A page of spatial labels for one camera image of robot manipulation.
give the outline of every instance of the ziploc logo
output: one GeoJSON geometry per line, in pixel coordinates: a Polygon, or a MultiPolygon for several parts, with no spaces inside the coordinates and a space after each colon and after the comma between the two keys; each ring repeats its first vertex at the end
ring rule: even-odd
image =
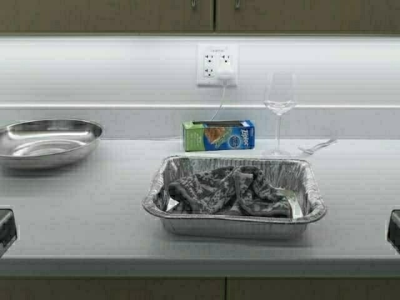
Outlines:
{"type": "Polygon", "coordinates": [[[242,139],[243,139],[243,145],[245,147],[248,147],[249,146],[249,131],[247,129],[241,129],[240,135],[242,136],[242,139]]]}

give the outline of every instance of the gray towel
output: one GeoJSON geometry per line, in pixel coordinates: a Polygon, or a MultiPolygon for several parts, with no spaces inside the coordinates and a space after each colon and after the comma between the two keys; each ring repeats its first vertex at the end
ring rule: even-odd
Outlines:
{"type": "Polygon", "coordinates": [[[287,191],[273,187],[254,166],[222,167],[172,182],[179,204],[170,213],[292,218],[287,191]]]}

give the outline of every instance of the fork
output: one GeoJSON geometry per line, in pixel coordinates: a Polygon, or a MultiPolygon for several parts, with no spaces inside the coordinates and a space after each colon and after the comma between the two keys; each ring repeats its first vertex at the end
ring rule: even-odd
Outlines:
{"type": "Polygon", "coordinates": [[[304,153],[307,153],[309,155],[313,155],[317,150],[320,150],[321,148],[324,148],[324,147],[328,147],[329,145],[332,145],[332,144],[336,143],[337,141],[338,141],[337,139],[330,139],[330,140],[328,140],[326,142],[322,142],[322,143],[316,144],[314,147],[311,147],[309,149],[306,149],[306,148],[303,148],[303,147],[298,147],[298,148],[299,148],[299,150],[301,150],[304,153]]]}

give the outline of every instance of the glass base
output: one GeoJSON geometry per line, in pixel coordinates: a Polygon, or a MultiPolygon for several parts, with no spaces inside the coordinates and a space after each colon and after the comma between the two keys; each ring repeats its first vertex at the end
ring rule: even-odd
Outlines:
{"type": "Polygon", "coordinates": [[[279,150],[273,149],[273,150],[265,151],[263,154],[267,155],[267,156],[274,156],[274,157],[288,157],[288,156],[290,157],[290,156],[292,156],[292,154],[290,154],[289,152],[282,150],[282,149],[279,149],[279,150]]]}

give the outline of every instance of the countertop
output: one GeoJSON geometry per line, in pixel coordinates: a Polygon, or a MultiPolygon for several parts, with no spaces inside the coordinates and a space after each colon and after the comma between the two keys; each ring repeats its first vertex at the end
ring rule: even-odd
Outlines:
{"type": "MultiPolygon", "coordinates": [[[[260,157],[272,143],[185,155],[260,157]]],[[[400,255],[386,241],[390,212],[400,208],[400,141],[340,140],[297,157],[310,161],[328,213],[293,241],[165,231],[141,200],[162,159],[175,154],[184,154],[179,141],[103,140],[73,166],[0,170],[0,204],[14,209],[19,229],[0,276],[400,275],[400,255]]]]}

